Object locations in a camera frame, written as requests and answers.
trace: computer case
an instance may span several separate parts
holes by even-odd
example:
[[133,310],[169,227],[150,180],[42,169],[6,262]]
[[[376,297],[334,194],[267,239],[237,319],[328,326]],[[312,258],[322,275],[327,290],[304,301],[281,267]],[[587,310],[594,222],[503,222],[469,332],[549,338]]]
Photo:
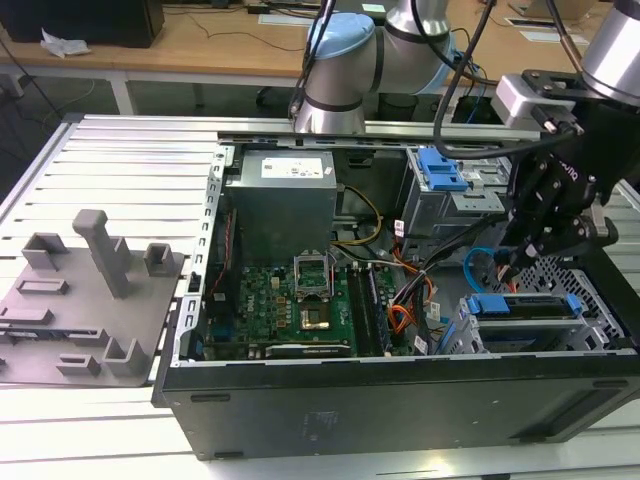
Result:
[[164,24],[160,0],[3,0],[0,22],[15,42],[39,42],[41,29],[92,44],[147,48]]
[[[249,145],[251,138],[242,140]],[[262,140],[255,148],[265,148]],[[374,140],[367,140],[374,145]],[[288,139],[279,150],[275,150],[278,140],[270,141],[274,155],[293,154],[284,148]],[[338,143],[316,141],[307,144],[315,148],[295,150],[296,155],[311,151],[318,155],[318,145]],[[375,148],[364,143],[357,144],[359,153]],[[413,147],[408,148],[409,167]],[[154,391],[154,405],[172,409],[199,460],[564,442],[640,395],[640,297],[600,249],[571,259],[545,257],[522,277],[518,294],[562,290],[579,296],[590,316],[606,314],[613,319],[603,324],[610,339],[607,349],[276,360],[256,354],[239,361],[207,360],[200,353],[211,328],[206,303],[216,299],[203,294],[206,266],[209,252],[217,251],[210,242],[213,226],[218,223],[215,228],[221,228],[220,219],[216,222],[218,206],[230,200],[223,190],[232,188],[230,178],[242,171],[236,163],[225,163],[236,148],[242,150],[219,146],[213,159],[192,272],[172,313]],[[337,183],[357,184],[343,173],[340,148],[334,147],[332,155]],[[465,172],[473,171],[469,163]],[[226,179],[225,165],[231,165]],[[373,169],[353,165],[359,168],[350,175],[355,171],[372,178]],[[417,177],[405,178],[413,182]],[[476,179],[474,187],[479,185]],[[288,232],[294,235],[299,228],[305,227],[295,224]],[[354,286],[370,285],[367,268],[351,269],[348,278],[355,279]],[[449,318],[455,311],[445,312],[444,305],[451,304],[446,297],[460,299],[471,288],[459,269],[442,266],[430,272],[442,295],[437,300],[443,309],[439,314]],[[364,287],[367,292],[379,291]],[[256,298],[265,293],[259,288],[253,290]],[[357,288],[349,288],[350,297],[352,293]],[[375,317],[366,305],[361,310],[363,317]]]

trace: desktop computer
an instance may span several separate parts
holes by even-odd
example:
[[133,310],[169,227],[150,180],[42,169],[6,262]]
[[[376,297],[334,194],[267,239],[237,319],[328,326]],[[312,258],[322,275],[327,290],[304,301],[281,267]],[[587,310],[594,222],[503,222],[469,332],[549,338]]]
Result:
[[3,0],[0,22],[15,42],[38,42],[42,29],[92,44],[150,47],[164,24],[160,0]]

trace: gray 3d printed part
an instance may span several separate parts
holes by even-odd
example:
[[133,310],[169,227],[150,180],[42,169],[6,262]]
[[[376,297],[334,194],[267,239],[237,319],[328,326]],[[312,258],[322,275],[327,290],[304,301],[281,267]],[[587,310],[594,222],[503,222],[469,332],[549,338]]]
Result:
[[114,298],[126,298],[129,290],[126,269],[107,235],[107,214],[102,210],[80,210],[73,220],[73,230],[84,237],[96,267],[104,276]]
[[65,376],[100,374],[100,365],[91,355],[62,354],[56,368]]
[[55,234],[29,240],[29,264],[0,302],[0,382],[146,382],[184,256],[164,244],[129,251],[105,223],[87,210],[74,221],[90,249],[67,249]]
[[36,270],[57,270],[51,259],[54,253],[67,253],[62,240],[54,233],[34,233],[22,249],[24,258]]

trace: floor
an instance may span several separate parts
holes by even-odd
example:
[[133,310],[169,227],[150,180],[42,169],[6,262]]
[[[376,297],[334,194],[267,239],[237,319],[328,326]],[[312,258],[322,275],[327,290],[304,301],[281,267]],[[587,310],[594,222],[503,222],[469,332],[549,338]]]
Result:
[[[66,78],[36,78],[35,81],[63,113],[117,114],[116,103],[106,81]],[[0,91],[0,201],[29,166],[58,123],[34,85],[25,78],[21,83],[24,84],[25,94],[18,100]],[[189,84],[134,82],[132,88],[141,115],[282,118],[286,116],[291,95],[291,89],[270,89],[264,104],[258,106],[255,98],[259,89],[256,87],[205,85],[205,106],[196,108],[193,89]],[[412,120],[432,121],[436,100],[435,97],[420,97]],[[61,108],[71,101],[73,103]],[[364,108],[366,118],[378,118],[377,95],[367,96]],[[385,119],[401,119],[393,118],[394,115],[397,113]]]

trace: yellow wire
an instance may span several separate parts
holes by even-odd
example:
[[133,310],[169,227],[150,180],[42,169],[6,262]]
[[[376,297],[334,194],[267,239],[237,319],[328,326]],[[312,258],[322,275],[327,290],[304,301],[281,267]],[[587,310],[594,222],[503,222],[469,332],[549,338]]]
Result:
[[345,247],[355,247],[358,245],[363,245],[366,244],[372,240],[375,240],[378,235],[380,235],[380,231],[382,230],[382,217],[380,216],[380,212],[378,211],[378,209],[376,208],[376,206],[373,204],[373,202],[371,200],[369,200],[367,198],[367,196],[362,193],[360,190],[358,190],[355,187],[352,187],[350,185],[345,185],[344,188],[346,190],[351,190],[352,192],[354,192],[355,194],[357,194],[367,205],[369,205],[369,207],[371,207],[371,210],[374,211],[374,213],[376,214],[376,220],[377,220],[377,225],[375,230],[373,231],[373,233],[371,235],[369,235],[367,238],[361,238],[360,240],[344,240],[344,241],[336,241],[336,242],[331,242],[333,245],[341,245],[341,246],[345,246]]

